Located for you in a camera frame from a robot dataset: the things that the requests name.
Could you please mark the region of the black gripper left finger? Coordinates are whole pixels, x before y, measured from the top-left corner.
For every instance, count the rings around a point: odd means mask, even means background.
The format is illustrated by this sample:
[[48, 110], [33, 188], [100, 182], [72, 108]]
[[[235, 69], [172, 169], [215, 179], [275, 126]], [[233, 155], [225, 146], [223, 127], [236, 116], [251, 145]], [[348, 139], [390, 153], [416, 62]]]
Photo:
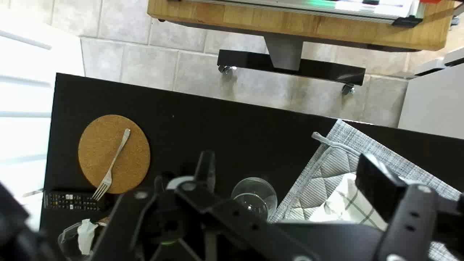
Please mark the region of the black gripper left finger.
[[216, 185], [216, 155], [213, 150], [201, 150], [196, 172], [194, 172], [194, 179], [204, 184], [209, 191], [215, 190]]

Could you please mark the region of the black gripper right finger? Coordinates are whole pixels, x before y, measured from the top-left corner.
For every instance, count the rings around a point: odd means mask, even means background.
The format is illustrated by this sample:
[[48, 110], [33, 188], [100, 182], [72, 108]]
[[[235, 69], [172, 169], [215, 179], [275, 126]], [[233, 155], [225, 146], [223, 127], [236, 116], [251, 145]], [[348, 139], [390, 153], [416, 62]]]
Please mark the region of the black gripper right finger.
[[407, 184], [371, 153], [361, 153], [357, 165], [357, 187], [377, 213], [390, 220]]

